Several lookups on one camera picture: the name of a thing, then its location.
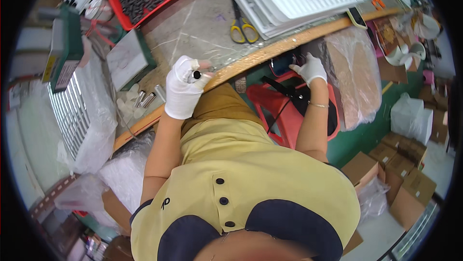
smartphone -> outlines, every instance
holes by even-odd
[[[357,10],[357,8],[350,8],[349,11],[347,11],[347,15],[349,15],[350,21],[352,21],[354,26],[365,30],[368,29],[367,25],[365,24],[365,21],[362,18],[362,15]]]

white glove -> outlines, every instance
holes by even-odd
[[[307,53],[307,62],[302,67],[291,64],[289,68],[298,73],[305,80],[308,87],[310,87],[310,82],[317,77],[323,78],[327,83],[327,72],[323,68],[321,60],[310,53]]]
[[[174,119],[188,119],[193,115],[194,108],[204,92],[205,85],[213,77],[206,72],[195,83],[188,83],[188,76],[195,70],[211,67],[208,60],[192,59],[181,56],[175,62],[166,79],[166,105],[164,111]]]

yellow polo shirt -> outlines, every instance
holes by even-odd
[[[338,260],[360,206],[337,168],[275,145],[249,120],[211,119],[181,139],[182,165],[131,218],[136,261],[193,260],[224,232],[246,229]]]

orange tool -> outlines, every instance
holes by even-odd
[[[386,7],[386,5],[381,0],[373,0],[371,3],[377,10],[381,10]]]

metal rack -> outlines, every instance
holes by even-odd
[[[48,93],[64,142],[75,160],[90,126],[89,114],[75,73],[65,91],[53,94],[48,85]]]

